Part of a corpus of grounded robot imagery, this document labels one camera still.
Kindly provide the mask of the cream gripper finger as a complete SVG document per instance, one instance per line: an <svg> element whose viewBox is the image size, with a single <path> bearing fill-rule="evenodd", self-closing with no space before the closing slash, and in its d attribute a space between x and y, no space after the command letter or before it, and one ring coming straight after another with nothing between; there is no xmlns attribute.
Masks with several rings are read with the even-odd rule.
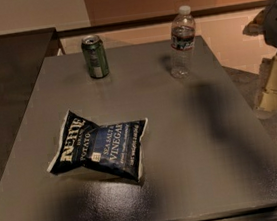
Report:
<svg viewBox="0 0 277 221"><path fill-rule="evenodd" d="M244 28L245 34L257 34L257 33L262 33L263 32L263 20L264 20L264 11L260 11L255 18L250 21L247 26Z"/></svg>
<svg viewBox="0 0 277 221"><path fill-rule="evenodd" d="M253 112L258 119L268 119L277 113L277 53L272 59L263 58Z"/></svg>

